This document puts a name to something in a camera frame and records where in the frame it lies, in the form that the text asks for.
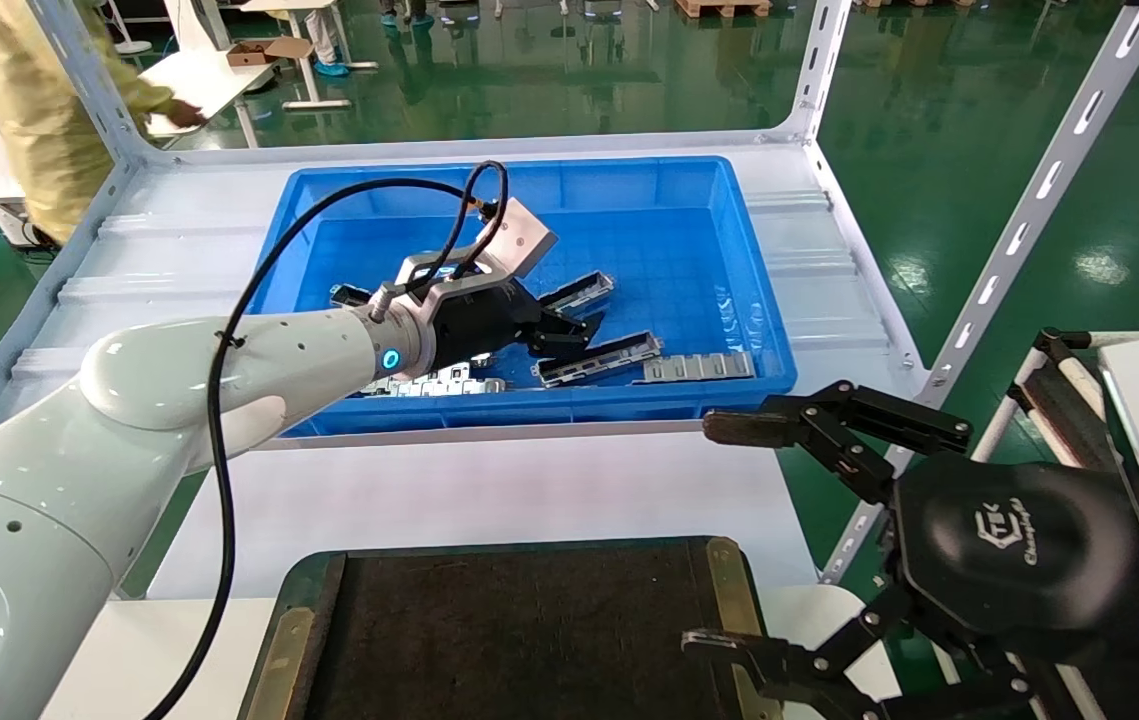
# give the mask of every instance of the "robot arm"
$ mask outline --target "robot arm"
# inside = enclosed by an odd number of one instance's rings
[[[515,199],[501,227],[458,279],[405,292],[437,260],[415,256],[371,304],[241,320],[221,384],[229,455],[387,375],[514,342],[533,355],[585,347],[598,318],[555,313],[519,284],[554,234]],[[113,333],[65,386],[0,425],[0,720],[40,715],[177,482],[211,463],[205,382],[223,327]]]

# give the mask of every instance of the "cardboard box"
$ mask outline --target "cardboard box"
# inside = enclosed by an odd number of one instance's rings
[[[227,50],[227,64],[267,65],[278,59],[301,60],[312,54],[312,44],[301,36],[278,36],[274,40],[236,42]]]

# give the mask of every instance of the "blue plastic crate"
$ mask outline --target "blue plastic crate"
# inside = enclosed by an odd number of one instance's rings
[[[749,351],[753,379],[633,386],[641,366],[593,384],[542,388],[524,346],[507,347],[495,368],[508,392],[467,396],[353,396],[290,429],[290,436],[432,429],[467,425],[700,418],[712,407],[749,409],[796,384],[787,332],[767,278],[734,169],[721,158],[582,159],[514,163],[510,193],[559,242],[525,286],[542,295],[601,270],[616,287],[596,342],[653,332],[665,355]],[[263,255],[300,213],[352,183],[386,177],[435,179],[460,187],[469,165],[301,170],[285,186]],[[477,195],[497,196],[486,174]],[[249,305],[289,313],[330,305],[330,287],[371,291],[395,277],[401,260],[440,249],[458,201],[443,193],[386,188],[337,202],[295,238]],[[460,245],[480,231],[464,228]]]

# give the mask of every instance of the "yellow jacket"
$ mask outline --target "yellow jacket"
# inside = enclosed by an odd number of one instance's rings
[[[173,92],[140,79],[116,55],[93,6],[74,3],[145,132],[147,114],[167,111]],[[0,133],[31,222],[65,245],[113,163],[26,0],[0,0]]]

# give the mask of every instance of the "gripper logo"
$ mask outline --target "gripper logo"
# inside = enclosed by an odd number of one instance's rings
[[[983,502],[982,509],[973,513],[973,521],[977,523],[977,537],[999,550],[1025,541],[1022,561],[1027,565],[1035,565],[1040,562],[1040,555],[1036,548],[1036,529],[1031,524],[1031,512],[1027,512],[1017,497],[1009,498],[1009,509],[1000,509],[1000,502]]]
[[[999,502],[983,502],[982,510],[973,514],[977,523],[977,537],[985,539],[994,547],[1007,548],[1022,539],[1022,525],[1013,512],[1000,512]]]

